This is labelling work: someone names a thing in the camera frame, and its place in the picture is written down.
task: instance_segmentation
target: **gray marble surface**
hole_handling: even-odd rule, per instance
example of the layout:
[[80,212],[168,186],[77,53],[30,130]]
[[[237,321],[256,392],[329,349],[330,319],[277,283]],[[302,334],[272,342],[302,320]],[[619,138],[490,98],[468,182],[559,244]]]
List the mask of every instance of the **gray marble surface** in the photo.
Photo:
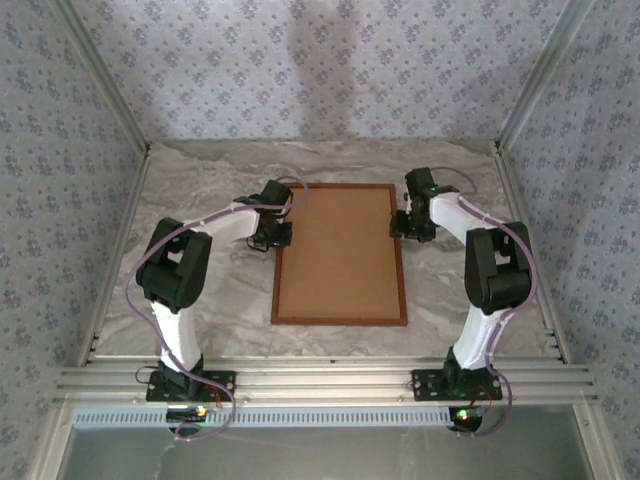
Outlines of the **gray marble surface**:
[[[185,220],[204,216],[237,196],[259,192],[268,179],[287,174],[310,182],[395,183],[401,197],[404,175],[420,166],[451,166],[465,171],[479,189],[466,197],[495,216],[509,218],[489,142],[454,144],[408,139],[153,145],[97,354],[158,352],[148,326],[127,308],[122,281],[144,253],[162,217]],[[435,172],[434,177],[462,192],[471,191],[454,173]],[[205,289],[195,304],[203,351],[216,356],[444,355],[460,335],[469,306],[463,283],[464,247],[440,230],[429,244],[403,241],[402,248],[407,327],[272,326],[275,252],[254,252],[240,242],[212,253]],[[137,285],[132,287],[131,297],[151,315]],[[550,354],[537,306],[510,323],[497,352],[509,356]]]

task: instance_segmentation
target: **wooden frame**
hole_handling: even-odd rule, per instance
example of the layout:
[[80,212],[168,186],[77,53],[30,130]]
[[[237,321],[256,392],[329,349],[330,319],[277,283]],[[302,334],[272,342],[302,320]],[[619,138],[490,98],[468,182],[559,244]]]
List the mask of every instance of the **wooden frame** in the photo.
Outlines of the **wooden frame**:
[[[290,188],[300,188],[297,185],[289,185]],[[385,189],[389,192],[389,216],[395,213],[396,204],[396,189],[393,184],[371,184],[371,183],[311,183],[309,188],[314,189]],[[295,222],[294,222],[294,237],[295,242]],[[402,250],[400,241],[393,239],[393,250],[395,256],[395,271],[397,279],[397,294],[398,294],[398,311],[399,315],[396,318],[347,318],[347,317],[292,317],[280,315],[280,295],[282,287],[282,273],[283,273],[283,260],[286,255],[286,249],[278,249],[276,252],[276,268],[274,275],[274,288],[273,288],[273,301],[271,308],[271,323],[273,325],[341,325],[341,326],[406,326],[407,325],[407,302],[404,285],[404,270],[402,265]]]

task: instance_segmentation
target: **patterned wallpaper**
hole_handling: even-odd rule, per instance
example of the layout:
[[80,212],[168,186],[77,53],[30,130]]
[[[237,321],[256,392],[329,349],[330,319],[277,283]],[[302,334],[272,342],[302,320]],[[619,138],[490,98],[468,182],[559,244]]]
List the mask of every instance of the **patterned wallpaper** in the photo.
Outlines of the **patterned wallpaper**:
[[147,140],[495,138],[565,0],[74,0]]
[[44,0],[0,2],[0,478],[76,361],[136,154]]
[[600,0],[512,149],[572,355],[640,479],[640,4]]

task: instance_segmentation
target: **brown board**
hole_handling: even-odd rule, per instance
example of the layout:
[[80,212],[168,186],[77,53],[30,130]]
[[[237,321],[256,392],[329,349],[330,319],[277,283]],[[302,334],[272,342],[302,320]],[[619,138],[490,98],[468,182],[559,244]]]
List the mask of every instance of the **brown board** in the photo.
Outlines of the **brown board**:
[[[294,188],[300,200],[304,190]],[[291,246],[278,249],[271,323],[405,326],[400,242],[389,237],[392,184],[310,184],[289,213]]]

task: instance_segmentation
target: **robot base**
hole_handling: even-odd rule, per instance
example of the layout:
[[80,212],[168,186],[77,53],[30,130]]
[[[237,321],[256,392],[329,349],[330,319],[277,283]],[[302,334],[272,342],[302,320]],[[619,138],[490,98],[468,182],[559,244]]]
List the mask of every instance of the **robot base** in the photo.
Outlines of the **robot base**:
[[460,368],[453,348],[442,370],[413,370],[411,387],[416,402],[442,400],[502,400],[500,380],[486,368]]
[[[199,374],[208,380],[221,383],[226,386],[231,393],[235,393],[236,388],[236,372],[233,371],[203,371]],[[231,399],[223,391],[216,392],[213,387],[202,385],[195,395],[187,395],[187,392],[176,385],[174,382],[167,380],[165,375],[156,371],[149,377],[149,385],[147,387],[147,402],[196,402],[196,403],[216,403],[218,399],[225,403]]]

